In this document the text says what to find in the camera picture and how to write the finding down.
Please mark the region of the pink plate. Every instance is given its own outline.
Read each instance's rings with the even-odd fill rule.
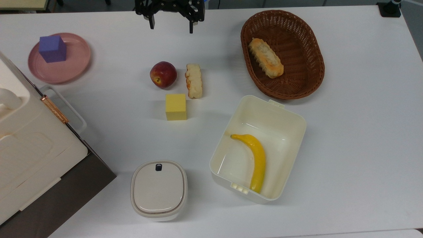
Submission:
[[[69,82],[84,72],[90,63],[91,51],[87,42],[72,33],[57,33],[66,44],[66,60],[46,63],[38,52],[39,43],[32,48],[28,57],[28,67],[39,80],[50,84]]]

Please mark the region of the bread roll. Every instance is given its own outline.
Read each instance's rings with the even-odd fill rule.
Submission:
[[[276,78],[283,74],[283,65],[279,57],[262,39],[253,38],[248,48],[269,78]]]
[[[200,65],[187,64],[187,72],[185,73],[187,79],[188,97],[201,98],[203,96],[203,82],[201,80]]]

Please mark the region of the white storage box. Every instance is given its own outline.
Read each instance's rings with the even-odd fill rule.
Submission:
[[[215,182],[259,204],[282,194],[297,157],[306,122],[273,100],[242,98],[210,160]],[[266,153],[266,171],[260,194],[249,189],[254,170],[251,150],[232,134],[251,134]]]

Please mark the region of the purple cube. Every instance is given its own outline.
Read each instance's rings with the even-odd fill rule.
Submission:
[[[47,63],[66,60],[66,45],[60,36],[42,36],[38,52]]]

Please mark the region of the black base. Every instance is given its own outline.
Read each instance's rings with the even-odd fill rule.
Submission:
[[[400,17],[401,16],[401,11],[399,10],[399,6],[398,5],[396,5],[396,10],[395,10],[395,12],[393,12],[393,13],[388,13],[388,12],[386,12],[386,10],[385,10],[385,6],[387,5],[388,3],[376,3],[376,5],[378,5],[379,6],[379,12],[380,12],[380,15],[382,16],[382,17]]]
[[[0,238],[47,238],[116,175],[94,152],[62,180],[0,225]]]

